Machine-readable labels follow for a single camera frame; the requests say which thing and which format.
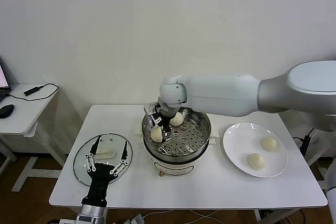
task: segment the white plate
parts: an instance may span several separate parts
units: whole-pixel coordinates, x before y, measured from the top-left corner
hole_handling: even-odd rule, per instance
[[[275,152],[265,150],[260,141],[273,137],[279,143]],[[240,170],[252,176],[271,178],[281,174],[287,165],[287,150],[282,141],[270,130],[255,123],[237,123],[230,126],[224,134],[223,146],[228,158]],[[259,153],[264,156],[266,165],[261,170],[253,169],[247,162],[248,155]]]

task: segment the black cable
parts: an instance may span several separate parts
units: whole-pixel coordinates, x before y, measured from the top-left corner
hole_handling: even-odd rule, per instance
[[[56,87],[56,89],[55,89],[50,95],[48,95],[47,97],[35,98],[35,99],[26,99],[26,98],[23,98],[23,97],[15,97],[14,95],[11,95],[11,94],[6,94],[5,96],[6,96],[6,97],[13,97],[13,98],[15,98],[15,99],[25,100],[25,101],[28,101],[28,102],[47,99],[47,98],[51,97],[53,94],[55,94],[56,91],[57,91],[59,88],[58,88],[58,86],[57,86],[56,84],[53,84],[53,83],[47,83],[47,84],[44,84],[44,85],[42,85],[42,86],[39,86],[38,88],[41,89],[41,88],[43,88],[43,87],[46,86],[46,85],[53,85],[53,86]]]
[[[302,223],[302,224],[306,224],[306,215],[305,215],[305,213],[302,211],[302,209],[300,209],[300,212],[301,212],[302,215],[303,215],[303,223]]]
[[[297,137],[297,136],[294,136],[293,139],[299,139],[303,142],[303,138],[300,138],[300,137]]]
[[[314,129],[315,129],[315,128],[312,128],[312,129],[310,130],[310,132],[308,133],[307,136],[310,136],[310,133],[312,133],[312,131],[313,131]]]

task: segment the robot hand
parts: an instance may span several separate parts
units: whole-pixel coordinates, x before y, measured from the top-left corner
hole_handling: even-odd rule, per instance
[[[85,155],[87,173],[91,177],[91,185],[89,192],[82,200],[82,207],[76,220],[61,220],[60,224],[103,224],[104,210],[107,205],[106,194],[109,183],[118,178],[118,174],[128,167],[127,160],[127,142],[121,155],[120,163],[114,167],[113,165],[97,163],[94,156],[97,153],[98,144],[101,136],[97,138],[92,145],[91,150]]]

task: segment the wooden floor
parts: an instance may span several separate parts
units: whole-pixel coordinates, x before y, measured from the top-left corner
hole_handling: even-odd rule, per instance
[[[53,219],[74,219],[75,214],[68,208],[52,207],[49,196],[56,183],[56,179],[29,178],[19,193],[11,191],[17,177],[26,165],[29,157],[21,156],[11,163],[0,176],[0,223],[5,224],[47,224]],[[39,158],[35,168],[61,169],[51,157]],[[108,223],[123,224],[130,216],[136,213],[149,213],[153,210],[118,210],[110,209]],[[197,211],[201,214],[210,214],[212,211]],[[332,224],[328,207],[303,209],[306,215],[306,224],[323,223]],[[252,210],[222,210],[212,215],[224,224],[250,224],[256,219]],[[154,214],[146,217],[146,224],[183,224],[196,220],[197,215],[187,210]],[[303,215],[297,211],[290,216],[292,224],[303,224]],[[202,219],[197,224],[218,223],[211,219]]]

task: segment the table leg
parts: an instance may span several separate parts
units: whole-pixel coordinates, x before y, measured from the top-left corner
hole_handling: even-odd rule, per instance
[[[5,141],[3,140],[3,137],[0,136],[0,152],[6,156],[5,162],[0,167],[0,175],[11,161],[16,161],[16,156],[10,151],[10,149],[7,148],[4,143]]]
[[[16,156],[6,147],[4,144],[5,141],[3,139],[3,136],[0,136],[0,152],[4,154],[7,158],[10,159],[10,161],[15,162],[16,161]]]
[[[62,152],[59,146],[50,140],[49,134],[40,123],[37,124],[36,132],[41,139],[41,144],[53,156],[53,158],[63,167],[67,156]]]
[[[38,157],[31,157],[22,170],[20,176],[17,178],[12,191],[21,191],[27,178],[58,178],[61,170],[46,170],[46,169],[33,169]]]
[[[289,208],[289,209],[279,209],[275,210],[268,216],[264,217],[262,220],[257,221],[257,224],[274,224],[277,221],[282,220],[284,217],[291,215],[292,213],[298,211],[299,208]]]
[[[261,217],[260,217],[260,213],[259,213],[259,210],[258,210],[258,209],[254,209],[254,214],[255,214],[255,216],[256,216],[257,221],[260,221],[260,220],[261,220]]]
[[[317,183],[319,183],[320,187],[322,190],[327,190],[328,189],[328,186],[327,186],[327,181],[325,180],[319,180],[317,181]]]

